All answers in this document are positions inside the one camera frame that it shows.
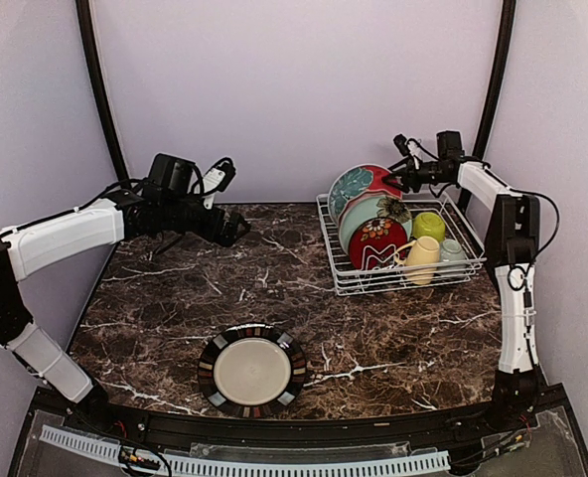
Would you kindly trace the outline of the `striped rim cream plate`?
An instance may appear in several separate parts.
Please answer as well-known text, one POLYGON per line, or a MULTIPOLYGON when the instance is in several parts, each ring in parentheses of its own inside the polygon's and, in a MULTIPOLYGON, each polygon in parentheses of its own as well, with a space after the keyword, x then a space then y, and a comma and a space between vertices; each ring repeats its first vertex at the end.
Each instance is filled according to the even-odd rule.
POLYGON ((218 411, 243 419, 276 415, 301 394, 306 354, 288 332, 246 323, 215 335, 197 364, 203 397, 218 411))

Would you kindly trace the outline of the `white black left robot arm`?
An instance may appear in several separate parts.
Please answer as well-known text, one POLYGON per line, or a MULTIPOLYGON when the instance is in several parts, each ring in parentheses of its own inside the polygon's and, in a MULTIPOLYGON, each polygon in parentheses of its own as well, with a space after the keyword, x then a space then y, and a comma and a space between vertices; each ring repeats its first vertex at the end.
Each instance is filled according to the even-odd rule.
POLYGON ((68 401, 95 433, 116 424, 100 385, 40 326, 23 301, 20 282, 95 248, 171 232, 230 247, 249 231, 238 213, 215 206, 236 169, 224 157, 207 172, 193 161, 157 154, 146 177, 117 181, 81 206, 0 229, 0 346, 68 401))

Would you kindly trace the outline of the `red teal flower plate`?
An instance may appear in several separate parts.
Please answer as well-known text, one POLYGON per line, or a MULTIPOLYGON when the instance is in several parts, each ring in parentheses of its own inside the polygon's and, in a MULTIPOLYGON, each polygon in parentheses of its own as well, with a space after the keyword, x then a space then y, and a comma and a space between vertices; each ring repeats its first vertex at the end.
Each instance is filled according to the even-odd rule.
POLYGON ((385 192, 401 199, 402 192, 385 184, 382 179, 390 174, 387 168, 374 164, 353 167, 335 180, 328 195, 328 210, 335 225, 350 202, 366 193, 385 192))

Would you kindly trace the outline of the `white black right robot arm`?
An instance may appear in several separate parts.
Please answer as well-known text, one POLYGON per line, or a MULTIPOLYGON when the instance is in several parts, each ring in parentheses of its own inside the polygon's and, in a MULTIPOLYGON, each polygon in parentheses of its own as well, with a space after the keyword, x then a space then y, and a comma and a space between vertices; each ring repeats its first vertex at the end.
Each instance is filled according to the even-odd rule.
POLYGON ((414 138, 398 134, 393 144, 401 160, 390 167, 383 182, 403 193, 424 186, 455 186, 471 194, 490 212, 484 240, 485 267, 500 294, 502 349, 493 401, 483 410, 483 422, 503 431, 529 406, 542 381, 535 345, 533 282, 538 256, 548 247, 540 242, 540 202, 554 210, 547 196, 515 189, 491 171, 491 166, 465 153, 461 134, 442 131, 437 153, 418 157, 426 149, 414 138))

